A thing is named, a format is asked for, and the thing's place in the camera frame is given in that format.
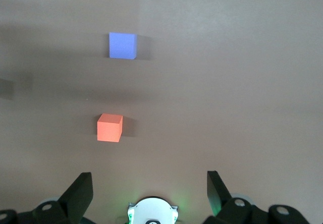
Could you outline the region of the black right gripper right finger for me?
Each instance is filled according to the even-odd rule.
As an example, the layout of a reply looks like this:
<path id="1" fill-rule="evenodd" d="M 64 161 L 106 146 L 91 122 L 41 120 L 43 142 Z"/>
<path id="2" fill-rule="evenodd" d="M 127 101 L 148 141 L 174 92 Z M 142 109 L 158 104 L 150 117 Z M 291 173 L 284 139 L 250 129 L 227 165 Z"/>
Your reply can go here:
<path id="1" fill-rule="evenodd" d="M 217 171 L 207 172 L 207 197 L 213 215 L 204 223 L 268 223 L 268 213 L 245 198 L 232 197 Z"/>

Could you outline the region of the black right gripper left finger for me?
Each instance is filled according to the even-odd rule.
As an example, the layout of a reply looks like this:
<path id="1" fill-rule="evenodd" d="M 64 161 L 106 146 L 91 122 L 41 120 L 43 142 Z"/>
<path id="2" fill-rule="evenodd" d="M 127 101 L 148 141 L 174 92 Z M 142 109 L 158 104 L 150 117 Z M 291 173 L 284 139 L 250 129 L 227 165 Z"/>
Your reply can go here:
<path id="1" fill-rule="evenodd" d="M 46 201 L 19 213 L 16 223 L 93 223 L 84 217 L 93 199 L 92 175 L 81 173 L 56 201 Z"/>

